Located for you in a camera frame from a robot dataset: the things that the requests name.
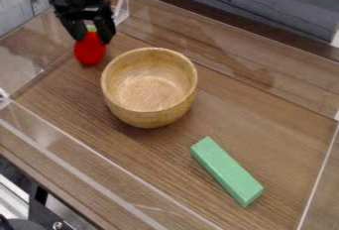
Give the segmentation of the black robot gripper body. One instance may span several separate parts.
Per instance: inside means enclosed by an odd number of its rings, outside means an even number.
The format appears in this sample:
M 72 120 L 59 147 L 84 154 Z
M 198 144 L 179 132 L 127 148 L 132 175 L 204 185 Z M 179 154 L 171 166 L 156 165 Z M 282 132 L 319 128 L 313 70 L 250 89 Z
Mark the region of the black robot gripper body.
M 64 20 L 92 20 L 112 16 L 108 0 L 51 0 L 51 4 L 58 17 Z

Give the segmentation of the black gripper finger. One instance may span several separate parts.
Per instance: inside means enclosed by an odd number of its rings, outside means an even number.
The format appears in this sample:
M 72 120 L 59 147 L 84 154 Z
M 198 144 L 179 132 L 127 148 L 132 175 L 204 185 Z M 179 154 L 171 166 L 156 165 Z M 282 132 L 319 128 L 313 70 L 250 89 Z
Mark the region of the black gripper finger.
M 59 16 L 60 22 L 76 41 L 80 41 L 87 34 L 86 18 L 83 15 Z
M 100 41 L 104 45 L 107 45 L 116 34 L 111 10 L 102 10 L 96 14 L 94 18 L 94 24 L 96 27 L 96 32 L 98 32 Z

